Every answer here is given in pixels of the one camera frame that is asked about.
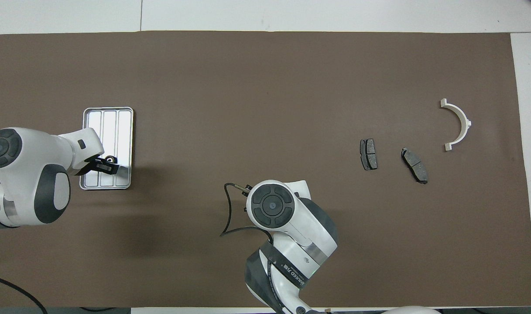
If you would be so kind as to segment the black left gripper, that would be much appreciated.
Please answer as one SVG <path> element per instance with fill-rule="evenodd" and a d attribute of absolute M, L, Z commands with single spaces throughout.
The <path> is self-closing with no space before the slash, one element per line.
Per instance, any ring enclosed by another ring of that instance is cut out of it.
<path fill-rule="evenodd" d="M 82 176 L 90 171 L 96 171 L 108 175 L 116 175 L 119 170 L 120 165 L 116 163 L 109 162 L 104 158 L 101 158 L 99 155 L 94 155 L 86 159 L 86 165 L 82 167 L 77 173 L 76 176 Z"/>

